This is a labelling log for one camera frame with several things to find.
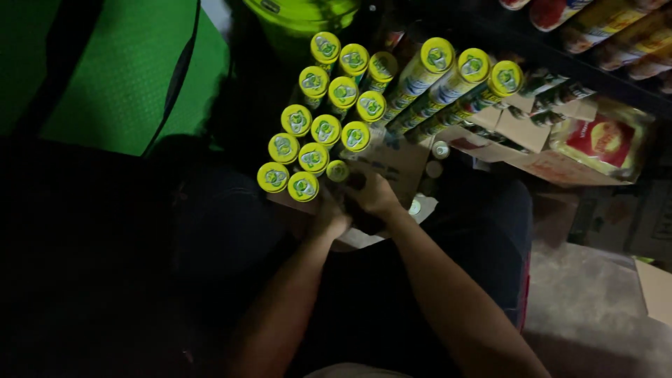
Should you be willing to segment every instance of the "hand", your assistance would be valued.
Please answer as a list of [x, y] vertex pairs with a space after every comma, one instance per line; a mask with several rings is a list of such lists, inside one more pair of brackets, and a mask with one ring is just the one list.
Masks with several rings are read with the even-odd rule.
[[326, 185], [320, 185], [319, 194], [322, 198], [322, 205], [315, 217], [311, 232], [314, 235], [326, 235], [336, 240], [350, 228], [352, 217], [345, 213]]
[[360, 207], [387, 222], [397, 213], [408, 213], [399, 203], [390, 183], [376, 172], [362, 172], [366, 185], [362, 190], [345, 187], [345, 193], [354, 198]]

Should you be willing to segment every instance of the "snack package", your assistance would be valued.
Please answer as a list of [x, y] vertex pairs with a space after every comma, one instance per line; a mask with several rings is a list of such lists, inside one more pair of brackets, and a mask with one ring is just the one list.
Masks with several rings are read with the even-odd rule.
[[646, 156], [654, 118], [640, 110], [601, 100], [595, 120], [568, 119], [553, 127], [549, 145], [598, 172], [634, 182]]

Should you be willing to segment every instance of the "yellow can lid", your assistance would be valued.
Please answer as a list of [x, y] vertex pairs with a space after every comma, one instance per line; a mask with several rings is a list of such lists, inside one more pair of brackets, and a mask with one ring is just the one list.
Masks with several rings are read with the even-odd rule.
[[322, 114], [313, 120], [310, 133], [316, 142], [331, 146], [341, 137], [341, 123], [330, 114]]
[[310, 53], [320, 63], [334, 63], [340, 52], [341, 41], [330, 32], [319, 32], [310, 40]]
[[287, 181], [290, 179], [290, 172], [284, 165], [271, 161], [259, 168], [257, 172], [257, 182], [261, 189], [269, 193], [277, 193], [287, 187]]
[[287, 191], [298, 202], [308, 202], [317, 196], [320, 184], [310, 172], [296, 172], [290, 177]]
[[501, 61], [493, 67], [488, 87], [498, 96], [507, 97], [523, 86], [523, 71], [511, 61]]
[[298, 153], [298, 163], [306, 172], [321, 173], [329, 164], [329, 152], [320, 143], [306, 143]]
[[479, 48], [467, 48], [458, 58], [460, 75], [470, 83], [480, 83], [490, 73], [490, 57]]
[[348, 75], [361, 75], [369, 64], [369, 52], [361, 44], [346, 44], [341, 50], [339, 64]]
[[327, 177], [333, 182], [343, 182], [350, 176], [350, 168], [343, 160], [334, 160], [327, 166]]
[[443, 38], [430, 38], [420, 48], [420, 60], [429, 72], [443, 73], [453, 65], [455, 50]]
[[343, 146], [352, 152], [360, 152], [364, 150], [371, 139], [369, 127], [366, 123], [360, 121], [353, 121], [343, 127], [341, 131], [341, 142]]
[[298, 86], [304, 95], [320, 98], [329, 86], [329, 75], [318, 66], [306, 67], [298, 76]]
[[339, 76], [329, 84], [329, 100], [341, 109], [350, 108], [357, 100], [357, 84], [353, 79]]
[[303, 137], [308, 134], [310, 124], [312, 123], [312, 115], [308, 109], [303, 105], [289, 105], [282, 111], [280, 116], [280, 123], [282, 128], [287, 133], [297, 137]]
[[364, 122], [376, 122], [385, 113], [385, 98], [376, 91], [366, 91], [357, 100], [357, 113]]
[[287, 133], [275, 134], [268, 142], [268, 153], [278, 163], [292, 163], [298, 156], [298, 141]]
[[369, 62], [371, 76], [381, 83], [392, 81], [398, 68], [394, 55], [387, 51], [378, 51], [373, 54]]

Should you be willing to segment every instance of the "dark jeans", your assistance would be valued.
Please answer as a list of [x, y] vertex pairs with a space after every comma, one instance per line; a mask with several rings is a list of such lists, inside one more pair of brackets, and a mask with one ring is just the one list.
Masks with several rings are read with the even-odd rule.
[[[530, 195], [522, 183], [482, 171], [445, 176], [450, 181], [440, 184], [439, 204], [422, 227], [520, 327]], [[273, 219], [255, 180], [229, 168], [201, 167], [178, 198], [177, 266], [200, 330], [190, 346], [198, 357], [218, 350], [216, 341], [225, 338], [297, 243]], [[459, 375], [422, 316], [391, 239], [329, 254], [288, 376], [340, 362], [414, 377]]]

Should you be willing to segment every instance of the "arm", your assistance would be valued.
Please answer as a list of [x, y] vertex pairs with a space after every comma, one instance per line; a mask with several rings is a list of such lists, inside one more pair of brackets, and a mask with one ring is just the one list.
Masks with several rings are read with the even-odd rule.
[[420, 228], [387, 180], [366, 176], [365, 188], [349, 194], [386, 223], [425, 319], [465, 377], [549, 377], [503, 311]]
[[321, 188], [308, 237], [269, 281], [233, 333], [223, 377], [282, 377], [308, 326], [331, 243], [350, 219]]

